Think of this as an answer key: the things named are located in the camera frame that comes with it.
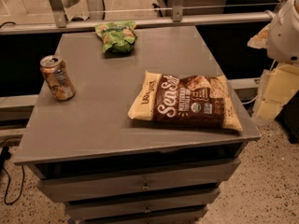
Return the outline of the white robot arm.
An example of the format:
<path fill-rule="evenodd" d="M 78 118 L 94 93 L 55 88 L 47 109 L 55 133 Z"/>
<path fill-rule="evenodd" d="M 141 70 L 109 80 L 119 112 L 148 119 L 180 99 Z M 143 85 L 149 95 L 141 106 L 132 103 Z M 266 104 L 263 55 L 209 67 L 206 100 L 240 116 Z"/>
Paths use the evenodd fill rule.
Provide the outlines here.
<path fill-rule="evenodd" d="M 287 0 L 272 20 L 247 46 L 266 49 L 267 56 L 280 63 L 299 64 L 299 0 Z"/>

